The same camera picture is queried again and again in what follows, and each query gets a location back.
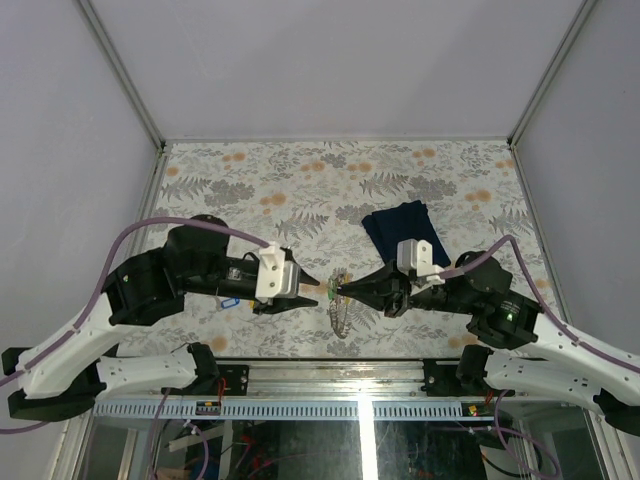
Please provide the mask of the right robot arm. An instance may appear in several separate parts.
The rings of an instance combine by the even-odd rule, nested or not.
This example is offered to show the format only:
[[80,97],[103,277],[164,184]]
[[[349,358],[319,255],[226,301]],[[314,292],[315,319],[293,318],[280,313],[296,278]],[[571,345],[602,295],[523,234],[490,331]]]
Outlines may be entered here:
[[476,337],[455,365],[428,362],[425,390],[433,396],[509,393],[546,397],[603,416],[612,427],[639,433],[639,358],[555,317],[541,297],[511,288],[512,274],[483,251],[466,252],[454,269],[426,262],[423,248],[338,287],[389,318],[409,310],[466,315]]

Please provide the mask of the metal keyring with yellow handle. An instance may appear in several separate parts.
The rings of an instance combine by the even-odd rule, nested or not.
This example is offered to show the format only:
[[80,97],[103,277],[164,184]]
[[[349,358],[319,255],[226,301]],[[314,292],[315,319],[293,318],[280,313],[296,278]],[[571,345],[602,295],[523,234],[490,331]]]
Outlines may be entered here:
[[338,268],[333,271],[327,284],[329,320],[333,333],[341,340],[348,336],[347,316],[350,299],[339,295],[338,289],[350,280],[350,273],[345,268]]

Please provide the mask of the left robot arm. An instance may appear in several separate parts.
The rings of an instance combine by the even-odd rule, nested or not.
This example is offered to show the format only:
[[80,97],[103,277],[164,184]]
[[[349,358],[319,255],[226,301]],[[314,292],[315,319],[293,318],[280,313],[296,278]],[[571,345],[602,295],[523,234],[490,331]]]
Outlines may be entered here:
[[233,230],[210,214],[137,225],[161,223],[171,227],[165,243],[117,268],[104,266],[87,305],[55,334],[35,347],[2,353],[3,381],[17,383],[7,399],[11,418],[60,422],[100,400],[147,391],[222,396],[222,376],[205,343],[156,356],[115,354],[126,337],[183,312],[189,294],[248,300],[257,315],[317,306],[299,288],[319,282],[290,249]]

